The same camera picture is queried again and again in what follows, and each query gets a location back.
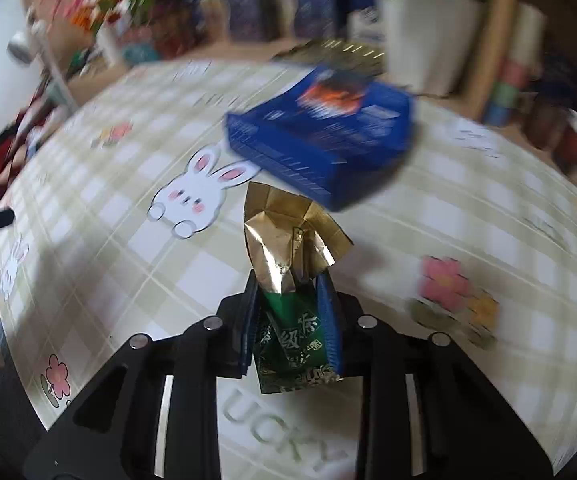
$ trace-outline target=bunny paw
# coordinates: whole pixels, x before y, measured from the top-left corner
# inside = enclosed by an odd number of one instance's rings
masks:
[[[166,208],[163,204],[153,204],[148,208],[146,215],[148,216],[149,220],[156,221],[164,216],[164,212]]]
[[[178,238],[190,238],[196,231],[195,224],[189,220],[180,222],[172,229],[172,234]]]

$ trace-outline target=checkered tablecloth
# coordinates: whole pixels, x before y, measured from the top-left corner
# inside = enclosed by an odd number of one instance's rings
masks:
[[[0,232],[0,312],[45,426],[129,336],[179,334],[243,290],[246,184],[228,189],[214,224],[188,239],[147,211],[201,147],[221,148],[216,168],[237,160],[224,142],[227,109],[264,102],[305,73],[200,60],[137,68],[71,118],[12,185],[5,203],[17,221]],[[92,147],[126,123],[115,145]],[[493,350],[457,340],[559,469],[577,450],[577,188],[496,134],[486,133],[486,149],[465,145],[463,123],[446,110],[418,102],[416,123],[393,182],[334,215],[355,247],[333,279],[400,332],[427,336],[406,314],[421,257],[462,262],[500,302],[501,318]],[[265,172],[254,179],[289,189]],[[253,368],[245,380],[219,381],[226,478],[352,470],[360,383],[261,396]]]

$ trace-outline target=gold foil wrapper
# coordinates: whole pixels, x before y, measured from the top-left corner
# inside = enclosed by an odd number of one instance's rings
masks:
[[[335,220],[309,198],[249,183],[244,204],[246,246],[266,292],[295,292],[353,246]]]

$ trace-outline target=open blue box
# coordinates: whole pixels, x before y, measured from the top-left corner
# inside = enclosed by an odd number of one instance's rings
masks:
[[[330,210],[378,187],[410,147],[412,97],[318,67],[286,93],[226,115],[231,149]]]

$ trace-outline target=white vase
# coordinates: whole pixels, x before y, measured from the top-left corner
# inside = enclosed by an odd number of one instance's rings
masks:
[[[104,23],[97,31],[96,40],[108,66],[114,66],[123,61],[122,50],[112,25]]]
[[[447,95],[475,38],[477,0],[377,0],[390,82],[414,94]]]

